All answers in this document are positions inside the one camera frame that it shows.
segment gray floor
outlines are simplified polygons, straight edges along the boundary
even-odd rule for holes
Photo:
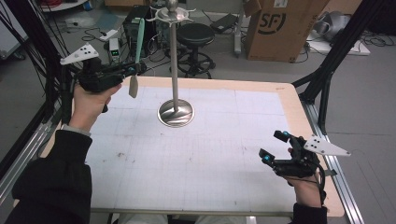
[[[76,13],[77,9],[58,13]],[[112,11],[122,22],[125,11]],[[103,7],[90,12],[95,19],[108,13]],[[83,31],[64,33],[66,46],[74,51],[84,44]],[[101,55],[103,44],[92,41]],[[337,69],[330,92],[327,131],[332,143],[353,154],[339,158],[341,166],[358,204],[365,223],[396,223],[396,181],[392,178],[396,126],[396,47],[367,46],[370,56],[347,56]],[[244,52],[239,58],[233,54],[233,37],[217,35],[214,43],[205,47],[217,67],[211,72],[214,79],[292,82],[315,71],[325,56],[309,53],[304,63],[270,63],[248,61]],[[161,52],[152,56],[162,57]],[[305,59],[301,55],[298,61]],[[148,67],[159,63],[145,60]],[[145,76],[170,77],[169,63],[148,70]],[[0,63],[0,158],[11,148],[37,109],[44,102],[43,91],[29,60],[8,60]],[[1,209],[0,223],[7,209]],[[106,223],[107,214],[92,214],[92,223]],[[286,218],[258,217],[258,223],[287,223]],[[329,223],[348,223],[345,217],[329,218]]]

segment hand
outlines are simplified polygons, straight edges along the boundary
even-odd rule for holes
[[[294,192],[296,193],[296,201],[298,204],[317,208],[322,206],[315,175],[304,178],[283,176],[283,178],[294,186]]]
[[[75,109],[69,126],[89,132],[103,107],[110,103],[111,95],[120,88],[121,84],[102,92],[88,92],[77,84],[74,89]]]

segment shiny metal disk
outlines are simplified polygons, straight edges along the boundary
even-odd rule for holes
[[[190,123],[193,118],[194,108],[185,100],[178,99],[177,111],[175,111],[173,100],[166,101],[158,109],[158,119],[169,127],[183,127]]]
[[[181,22],[189,19],[189,11],[182,7],[176,8],[174,12],[170,12],[166,7],[164,7],[157,15],[162,21],[168,22]]]

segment stool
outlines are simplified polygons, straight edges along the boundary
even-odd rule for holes
[[[209,56],[198,52],[198,48],[212,43],[214,39],[213,30],[201,23],[187,23],[177,29],[177,41],[192,50],[177,57],[177,68],[186,74],[185,77],[207,73],[207,77],[212,78],[209,69],[215,68],[216,64]]]

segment black jacket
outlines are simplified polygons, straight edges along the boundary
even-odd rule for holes
[[[90,137],[57,131],[55,143],[45,159],[30,162],[12,190],[19,203],[6,224],[88,224],[92,179],[85,164]],[[326,208],[294,205],[293,224],[326,223]]]

